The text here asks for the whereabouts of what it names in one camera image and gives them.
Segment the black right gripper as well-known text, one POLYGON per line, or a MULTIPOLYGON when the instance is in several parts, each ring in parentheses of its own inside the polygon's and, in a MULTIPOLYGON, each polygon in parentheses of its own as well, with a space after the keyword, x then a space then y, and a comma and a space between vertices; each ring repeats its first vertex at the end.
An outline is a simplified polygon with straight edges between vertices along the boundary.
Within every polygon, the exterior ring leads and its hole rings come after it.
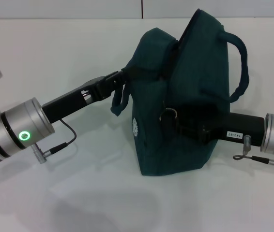
POLYGON ((213 118, 180 118, 176 110, 164 110, 159 117, 163 135, 183 135, 208 144, 214 140, 244 143, 250 136, 250 144, 260 147, 265 133, 262 117, 237 113, 218 114, 213 118))

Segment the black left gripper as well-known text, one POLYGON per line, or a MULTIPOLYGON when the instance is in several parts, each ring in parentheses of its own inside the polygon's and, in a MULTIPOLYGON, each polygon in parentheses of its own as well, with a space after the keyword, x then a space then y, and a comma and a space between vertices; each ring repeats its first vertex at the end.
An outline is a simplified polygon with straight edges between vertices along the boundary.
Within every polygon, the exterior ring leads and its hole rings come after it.
POLYGON ((137 73, 137 69, 123 69, 94 78, 44 104, 42 110, 49 122, 54 123, 87 105, 110 97, 113 91, 136 79, 137 73))

